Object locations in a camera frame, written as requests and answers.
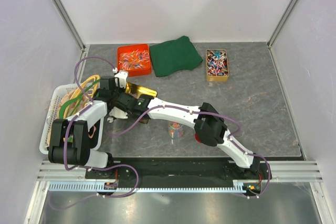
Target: gray marble surface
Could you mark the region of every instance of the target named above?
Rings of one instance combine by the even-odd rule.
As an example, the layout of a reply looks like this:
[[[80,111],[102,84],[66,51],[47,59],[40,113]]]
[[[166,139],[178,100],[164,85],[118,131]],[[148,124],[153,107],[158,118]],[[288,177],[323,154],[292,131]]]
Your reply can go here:
[[[182,70],[167,77],[151,75],[131,77],[129,82],[158,92],[162,100],[183,104],[210,103],[219,113],[241,123],[236,138],[248,149],[264,156],[300,156],[288,110],[265,42],[195,43],[204,58],[206,49],[226,49],[230,77],[227,82],[207,82],[205,62],[193,71]],[[89,56],[102,56],[117,62],[121,45],[91,45]],[[110,66],[101,60],[86,62],[82,80],[92,74],[112,75]],[[184,127],[184,135],[172,140],[167,121],[151,120],[138,124],[130,132],[111,137],[126,129],[132,120],[104,122],[101,151],[115,157],[185,157],[227,156],[215,147],[195,140],[193,129]],[[231,131],[235,126],[226,122]]]

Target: small plastic container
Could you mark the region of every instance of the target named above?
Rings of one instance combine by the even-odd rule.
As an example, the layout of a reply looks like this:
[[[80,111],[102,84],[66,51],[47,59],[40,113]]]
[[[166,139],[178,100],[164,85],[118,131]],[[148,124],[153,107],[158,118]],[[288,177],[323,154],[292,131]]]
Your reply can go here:
[[[225,76],[216,76],[216,75],[213,75],[213,74],[209,74],[208,54],[209,54],[209,52],[215,52],[215,51],[218,51],[218,52],[221,52],[221,53],[225,54],[226,65],[227,65],[227,69],[225,70],[227,72],[227,75],[225,75]],[[228,61],[227,52],[226,52],[225,49],[207,49],[205,51],[205,59],[206,59],[206,62],[205,62],[205,71],[206,71],[205,75],[206,75],[206,80],[207,81],[227,81],[228,80],[229,75],[230,75],[230,72],[229,72],[229,61]]]
[[[183,125],[175,122],[169,122],[168,133],[172,139],[178,139],[183,136]]]
[[[117,49],[117,66],[118,70],[124,70],[128,72],[128,76],[144,76],[146,74],[150,74],[152,72],[152,64],[151,60],[144,61],[141,64],[143,67],[136,68],[136,69],[125,69],[123,68],[123,62],[121,62],[121,55],[122,54],[130,54],[132,52],[139,51],[148,51],[149,54],[149,46],[147,44],[138,44],[138,45],[130,45],[130,46],[124,46],[124,47],[118,47]]]

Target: gold rectangular plate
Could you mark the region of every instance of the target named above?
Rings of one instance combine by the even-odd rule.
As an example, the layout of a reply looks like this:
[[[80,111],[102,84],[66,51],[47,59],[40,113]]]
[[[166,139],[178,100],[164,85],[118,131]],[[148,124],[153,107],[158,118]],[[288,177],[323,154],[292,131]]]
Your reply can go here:
[[[125,93],[131,94],[135,98],[139,98],[142,94],[151,95],[153,97],[157,96],[157,92],[153,89],[146,88],[144,86],[139,86],[134,83],[127,82]]]

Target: metal corner post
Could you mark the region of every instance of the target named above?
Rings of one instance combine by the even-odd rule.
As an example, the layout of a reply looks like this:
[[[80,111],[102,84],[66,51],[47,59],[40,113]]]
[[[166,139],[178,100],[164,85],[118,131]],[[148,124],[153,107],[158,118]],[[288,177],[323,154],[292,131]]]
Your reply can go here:
[[[279,33],[281,32],[283,26],[285,25],[287,19],[289,18],[290,14],[292,13],[293,9],[295,8],[295,6],[297,5],[298,2],[299,2],[299,0],[290,0],[289,4],[286,7],[286,10],[285,10],[284,14],[280,18],[279,23],[277,24],[275,30],[273,31],[273,33],[271,35],[271,38],[267,42],[267,45],[268,45],[269,48],[276,41]]]
[[[90,50],[90,45],[86,45],[84,49],[82,49],[81,55],[79,60],[85,58],[88,56],[89,54],[89,50]],[[84,72],[84,68],[85,68],[85,64],[86,64],[86,60],[81,62],[81,64],[79,65],[79,71],[77,72],[77,80],[79,82],[82,82],[82,77],[83,77],[83,72]]]
[[[72,23],[63,3],[61,0],[52,0],[55,7],[57,8],[59,14],[61,15],[62,19],[64,20],[65,24],[69,28],[73,38],[75,39],[77,45],[80,49],[85,49],[85,43],[82,41],[81,37],[79,36],[74,24]]]

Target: colored pins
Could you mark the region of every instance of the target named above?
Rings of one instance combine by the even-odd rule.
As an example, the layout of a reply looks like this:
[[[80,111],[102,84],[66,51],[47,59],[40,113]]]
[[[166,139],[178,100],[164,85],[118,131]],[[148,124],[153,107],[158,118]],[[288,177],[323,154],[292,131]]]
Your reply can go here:
[[[225,50],[207,50],[206,62],[208,76],[228,76],[227,55]]]
[[[146,63],[150,61],[148,50],[133,51],[121,54],[119,57],[119,66],[122,70],[134,70],[146,68]]]
[[[172,139],[183,136],[183,125],[175,122],[169,122],[168,133]]]

